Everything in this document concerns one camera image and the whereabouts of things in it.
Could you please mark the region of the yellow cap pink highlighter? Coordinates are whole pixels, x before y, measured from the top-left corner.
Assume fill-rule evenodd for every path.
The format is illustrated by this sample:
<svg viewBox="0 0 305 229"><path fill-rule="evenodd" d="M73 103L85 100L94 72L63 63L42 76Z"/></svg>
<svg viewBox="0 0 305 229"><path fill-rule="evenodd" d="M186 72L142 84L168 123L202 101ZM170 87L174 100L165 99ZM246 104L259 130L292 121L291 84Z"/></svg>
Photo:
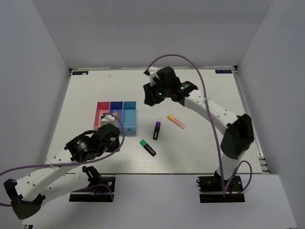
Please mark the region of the yellow cap pink highlighter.
<svg viewBox="0 0 305 229"><path fill-rule="evenodd" d="M180 127L181 129L185 129L185 124L183 124L181 121L179 121L177 118L175 118L172 115L167 115L167 119L170 120L171 122L173 122L175 125L177 125L178 127Z"/></svg>

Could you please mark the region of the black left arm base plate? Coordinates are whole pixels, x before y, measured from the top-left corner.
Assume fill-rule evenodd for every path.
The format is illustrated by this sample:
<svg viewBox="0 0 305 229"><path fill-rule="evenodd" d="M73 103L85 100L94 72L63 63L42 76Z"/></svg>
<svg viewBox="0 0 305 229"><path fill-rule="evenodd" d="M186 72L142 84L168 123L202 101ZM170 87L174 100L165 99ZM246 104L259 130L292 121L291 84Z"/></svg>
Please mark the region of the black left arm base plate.
<svg viewBox="0 0 305 229"><path fill-rule="evenodd" d="M115 176L102 176L100 181L102 185L70 193L69 202L112 203L114 201L115 181Z"/></svg>

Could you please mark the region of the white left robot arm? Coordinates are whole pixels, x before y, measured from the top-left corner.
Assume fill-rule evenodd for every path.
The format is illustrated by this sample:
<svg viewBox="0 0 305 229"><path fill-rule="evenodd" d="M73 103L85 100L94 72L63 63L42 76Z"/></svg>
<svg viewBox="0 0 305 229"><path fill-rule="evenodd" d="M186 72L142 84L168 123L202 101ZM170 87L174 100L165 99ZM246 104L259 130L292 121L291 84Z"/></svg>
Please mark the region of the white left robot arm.
<svg viewBox="0 0 305 229"><path fill-rule="evenodd" d="M119 129L113 124L86 131L69 141L43 168L23 178L5 181L4 188L17 218L27 219L46 203L67 193L93 191L102 186L97 169L84 163L106 151L114 152L119 146L119 135Z"/></svg>

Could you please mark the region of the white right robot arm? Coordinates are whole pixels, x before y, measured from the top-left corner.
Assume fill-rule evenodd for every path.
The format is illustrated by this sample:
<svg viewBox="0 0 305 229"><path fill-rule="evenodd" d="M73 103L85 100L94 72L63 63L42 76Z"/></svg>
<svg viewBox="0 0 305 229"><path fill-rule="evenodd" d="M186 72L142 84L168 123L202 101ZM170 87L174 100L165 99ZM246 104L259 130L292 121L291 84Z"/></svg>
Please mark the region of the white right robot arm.
<svg viewBox="0 0 305 229"><path fill-rule="evenodd" d="M220 190L227 190L233 183L232 177L240 166L242 156L254 141L251 117L232 113L206 98L195 84L181 82L172 67L146 70L144 73L150 78L149 83L143 86L146 105L154 106L170 98L199 114L211 123L213 130L219 130L223 135L216 144L220 161L215 172L215 184Z"/></svg>

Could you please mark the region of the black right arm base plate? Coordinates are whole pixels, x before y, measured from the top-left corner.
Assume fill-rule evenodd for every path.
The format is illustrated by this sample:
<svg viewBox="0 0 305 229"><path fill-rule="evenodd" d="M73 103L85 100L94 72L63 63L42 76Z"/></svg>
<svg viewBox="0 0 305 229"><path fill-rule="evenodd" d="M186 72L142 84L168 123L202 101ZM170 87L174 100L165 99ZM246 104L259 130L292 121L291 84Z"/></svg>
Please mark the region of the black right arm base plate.
<svg viewBox="0 0 305 229"><path fill-rule="evenodd" d="M199 187L200 203L243 203L244 194L237 195L242 189L240 176L235 176L225 193L222 192L221 182L214 176L201 176L196 180Z"/></svg>

